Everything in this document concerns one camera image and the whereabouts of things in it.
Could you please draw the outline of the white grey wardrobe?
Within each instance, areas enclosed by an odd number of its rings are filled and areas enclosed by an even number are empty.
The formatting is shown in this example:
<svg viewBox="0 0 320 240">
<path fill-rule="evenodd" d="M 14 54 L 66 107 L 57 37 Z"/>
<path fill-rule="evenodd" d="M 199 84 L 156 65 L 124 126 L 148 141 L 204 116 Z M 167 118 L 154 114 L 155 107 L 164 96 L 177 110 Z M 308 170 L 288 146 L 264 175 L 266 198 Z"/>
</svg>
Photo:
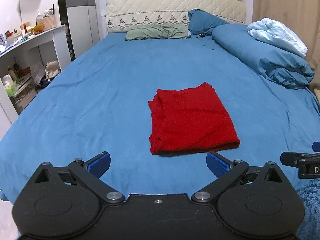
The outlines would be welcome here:
<svg viewBox="0 0 320 240">
<path fill-rule="evenodd" d="M 96 3 L 95 0 L 58 0 L 58 4 L 73 61 L 100 41 Z"/>
</svg>

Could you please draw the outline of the woven storage basket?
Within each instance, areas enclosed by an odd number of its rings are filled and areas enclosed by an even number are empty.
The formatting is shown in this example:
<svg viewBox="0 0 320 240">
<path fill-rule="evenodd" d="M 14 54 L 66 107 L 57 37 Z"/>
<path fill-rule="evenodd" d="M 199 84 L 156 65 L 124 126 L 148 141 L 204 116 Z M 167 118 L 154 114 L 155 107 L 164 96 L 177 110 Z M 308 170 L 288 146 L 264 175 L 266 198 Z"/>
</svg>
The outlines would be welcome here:
<svg viewBox="0 0 320 240">
<path fill-rule="evenodd" d="M 42 24 L 43 24 L 44 31 L 55 28 L 56 27 L 55 16 L 50 15 L 50 16 L 44 17 L 42 19 Z"/>
</svg>

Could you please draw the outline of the light blue blanket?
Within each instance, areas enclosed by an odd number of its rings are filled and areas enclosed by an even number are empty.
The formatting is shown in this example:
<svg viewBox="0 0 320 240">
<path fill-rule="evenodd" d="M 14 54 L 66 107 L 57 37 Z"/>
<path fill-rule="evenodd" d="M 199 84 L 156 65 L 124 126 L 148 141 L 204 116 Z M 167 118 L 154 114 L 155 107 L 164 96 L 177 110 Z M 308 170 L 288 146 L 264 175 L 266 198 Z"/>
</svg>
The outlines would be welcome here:
<svg viewBox="0 0 320 240">
<path fill-rule="evenodd" d="M 304 42 L 283 23 L 268 17 L 247 26 L 247 32 L 260 42 L 305 57 L 308 48 Z"/>
</svg>

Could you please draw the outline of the beige curtain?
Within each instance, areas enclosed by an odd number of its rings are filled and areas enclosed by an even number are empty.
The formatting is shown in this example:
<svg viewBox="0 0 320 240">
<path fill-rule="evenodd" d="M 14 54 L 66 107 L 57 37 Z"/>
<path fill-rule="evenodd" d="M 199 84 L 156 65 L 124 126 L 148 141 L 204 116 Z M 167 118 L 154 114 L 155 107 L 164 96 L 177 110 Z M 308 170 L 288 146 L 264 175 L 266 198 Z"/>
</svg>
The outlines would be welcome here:
<svg viewBox="0 0 320 240">
<path fill-rule="evenodd" d="M 319 97 L 319 0 L 254 0 L 253 21 L 265 17 L 277 20 L 294 31 L 307 46 L 306 61 L 315 76 L 310 90 Z"/>
</svg>

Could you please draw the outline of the beige bag on floor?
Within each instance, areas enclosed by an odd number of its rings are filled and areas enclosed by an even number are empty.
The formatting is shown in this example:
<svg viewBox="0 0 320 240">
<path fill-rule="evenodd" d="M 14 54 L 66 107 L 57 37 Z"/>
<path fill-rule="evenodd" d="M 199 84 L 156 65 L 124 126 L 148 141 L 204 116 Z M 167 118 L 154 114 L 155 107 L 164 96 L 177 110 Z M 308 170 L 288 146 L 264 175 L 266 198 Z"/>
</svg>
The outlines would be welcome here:
<svg viewBox="0 0 320 240">
<path fill-rule="evenodd" d="M 45 68 L 46 79 L 51 80 L 60 74 L 61 69 L 57 60 L 48 62 Z"/>
</svg>

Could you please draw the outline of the blue folded duvet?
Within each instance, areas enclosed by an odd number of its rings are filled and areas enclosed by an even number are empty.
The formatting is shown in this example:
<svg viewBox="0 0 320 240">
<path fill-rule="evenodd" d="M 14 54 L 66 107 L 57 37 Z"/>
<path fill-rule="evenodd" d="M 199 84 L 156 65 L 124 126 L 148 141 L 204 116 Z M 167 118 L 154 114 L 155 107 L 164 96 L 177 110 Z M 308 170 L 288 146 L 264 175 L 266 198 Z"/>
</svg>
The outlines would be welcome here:
<svg viewBox="0 0 320 240">
<path fill-rule="evenodd" d="M 286 88 L 305 88 L 315 75 L 305 59 L 256 40 L 246 25 L 220 25 L 213 29 L 212 39 L 265 79 Z"/>
</svg>

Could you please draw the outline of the dark blue pillow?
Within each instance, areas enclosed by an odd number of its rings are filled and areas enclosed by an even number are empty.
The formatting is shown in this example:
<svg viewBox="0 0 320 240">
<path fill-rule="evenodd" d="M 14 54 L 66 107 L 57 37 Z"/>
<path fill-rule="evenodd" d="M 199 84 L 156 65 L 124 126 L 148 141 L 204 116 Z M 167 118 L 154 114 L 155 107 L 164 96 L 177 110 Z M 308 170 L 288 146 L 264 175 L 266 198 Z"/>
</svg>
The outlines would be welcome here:
<svg viewBox="0 0 320 240">
<path fill-rule="evenodd" d="M 193 35 L 212 35 L 214 28 L 228 24 L 225 20 L 200 9 L 188 11 L 188 29 Z"/>
</svg>

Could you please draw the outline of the blue fluffy rug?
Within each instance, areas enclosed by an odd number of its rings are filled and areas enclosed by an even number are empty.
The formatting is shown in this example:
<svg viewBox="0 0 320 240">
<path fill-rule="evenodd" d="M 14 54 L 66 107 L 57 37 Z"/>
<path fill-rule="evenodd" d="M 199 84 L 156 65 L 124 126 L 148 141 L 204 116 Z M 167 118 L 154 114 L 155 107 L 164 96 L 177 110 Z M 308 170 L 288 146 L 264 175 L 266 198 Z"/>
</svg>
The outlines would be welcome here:
<svg viewBox="0 0 320 240">
<path fill-rule="evenodd" d="M 297 235 L 300 239 L 318 240 L 320 239 L 319 179 L 309 180 L 297 193 L 305 206 L 305 217 Z"/>
</svg>

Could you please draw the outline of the green pillow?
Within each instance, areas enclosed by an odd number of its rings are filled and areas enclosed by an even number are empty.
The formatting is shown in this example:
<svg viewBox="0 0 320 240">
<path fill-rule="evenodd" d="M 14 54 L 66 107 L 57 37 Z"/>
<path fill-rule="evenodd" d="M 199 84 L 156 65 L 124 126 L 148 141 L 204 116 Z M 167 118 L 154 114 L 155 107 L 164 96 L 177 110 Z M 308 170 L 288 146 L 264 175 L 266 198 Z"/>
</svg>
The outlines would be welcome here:
<svg viewBox="0 0 320 240">
<path fill-rule="evenodd" d="M 191 32 L 182 24 L 141 24 L 127 31 L 125 40 L 175 39 L 189 38 Z"/>
</svg>

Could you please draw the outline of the red knit sweater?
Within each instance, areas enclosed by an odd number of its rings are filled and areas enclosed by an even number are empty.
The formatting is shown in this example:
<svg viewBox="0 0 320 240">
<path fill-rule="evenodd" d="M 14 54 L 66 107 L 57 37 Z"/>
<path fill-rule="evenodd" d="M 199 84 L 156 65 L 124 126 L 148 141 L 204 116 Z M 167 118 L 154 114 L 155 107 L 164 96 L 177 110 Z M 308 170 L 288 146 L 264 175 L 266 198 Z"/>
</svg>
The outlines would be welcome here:
<svg viewBox="0 0 320 240">
<path fill-rule="evenodd" d="M 158 89 L 148 105 L 153 155 L 221 151 L 240 145 L 231 117 L 206 82 L 183 90 Z"/>
</svg>

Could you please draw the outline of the cream quilted headboard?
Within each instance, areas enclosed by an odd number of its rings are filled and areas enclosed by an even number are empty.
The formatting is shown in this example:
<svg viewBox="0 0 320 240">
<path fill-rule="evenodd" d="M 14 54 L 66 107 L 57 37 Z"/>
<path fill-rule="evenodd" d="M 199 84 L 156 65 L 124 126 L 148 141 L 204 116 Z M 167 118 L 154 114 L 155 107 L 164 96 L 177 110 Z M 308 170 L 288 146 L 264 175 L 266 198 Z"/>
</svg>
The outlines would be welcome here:
<svg viewBox="0 0 320 240">
<path fill-rule="evenodd" d="M 125 33 L 141 24 L 189 24 L 188 11 L 200 9 L 229 23 L 246 23 L 246 5 L 236 0 L 107 0 L 106 30 Z"/>
</svg>

